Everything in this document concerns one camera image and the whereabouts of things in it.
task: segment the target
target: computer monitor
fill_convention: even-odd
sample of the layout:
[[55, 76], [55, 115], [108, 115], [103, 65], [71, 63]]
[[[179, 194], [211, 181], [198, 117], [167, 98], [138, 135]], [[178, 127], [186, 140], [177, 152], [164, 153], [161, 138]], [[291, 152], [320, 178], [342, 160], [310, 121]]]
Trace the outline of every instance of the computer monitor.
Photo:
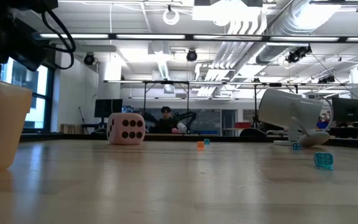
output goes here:
[[121, 113], [122, 99], [96, 100], [94, 106], [95, 118], [108, 118], [112, 113]]
[[346, 98], [332, 98], [334, 121], [358, 122], [358, 100]]

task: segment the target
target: desk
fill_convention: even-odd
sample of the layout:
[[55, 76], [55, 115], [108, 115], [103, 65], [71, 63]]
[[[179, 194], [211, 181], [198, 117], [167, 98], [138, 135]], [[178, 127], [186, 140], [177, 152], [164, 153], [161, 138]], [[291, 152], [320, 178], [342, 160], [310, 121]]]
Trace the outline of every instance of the desk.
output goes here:
[[[313, 153], [334, 155], [317, 169]], [[0, 223], [358, 223], [358, 149], [272, 143], [19, 144]]]

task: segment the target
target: pink die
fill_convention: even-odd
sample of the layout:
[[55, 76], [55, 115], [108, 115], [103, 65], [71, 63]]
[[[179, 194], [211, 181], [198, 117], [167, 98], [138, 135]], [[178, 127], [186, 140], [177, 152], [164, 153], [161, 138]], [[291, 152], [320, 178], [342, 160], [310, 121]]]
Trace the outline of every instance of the pink die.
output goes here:
[[145, 134], [144, 119], [134, 113], [112, 113], [107, 123], [110, 144], [140, 144]]

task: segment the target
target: beige cup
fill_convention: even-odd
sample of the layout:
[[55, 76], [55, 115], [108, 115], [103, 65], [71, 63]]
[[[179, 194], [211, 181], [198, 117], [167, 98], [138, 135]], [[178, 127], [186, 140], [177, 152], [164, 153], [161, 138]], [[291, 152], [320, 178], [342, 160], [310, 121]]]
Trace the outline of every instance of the beige cup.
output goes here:
[[0, 170], [13, 163], [31, 97], [29, 89], [0, 82]]

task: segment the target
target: window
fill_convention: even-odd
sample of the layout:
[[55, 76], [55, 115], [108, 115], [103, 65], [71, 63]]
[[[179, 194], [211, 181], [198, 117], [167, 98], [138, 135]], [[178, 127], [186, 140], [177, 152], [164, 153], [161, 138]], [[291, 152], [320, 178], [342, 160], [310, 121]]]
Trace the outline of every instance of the window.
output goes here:
[[9, 58], [7, 64], [2, 65], [1, 81], [32, 90], [30, 113], [25, 117], [24, 129], [50, 131], [53, 71], [41, 65], [32, 72]]

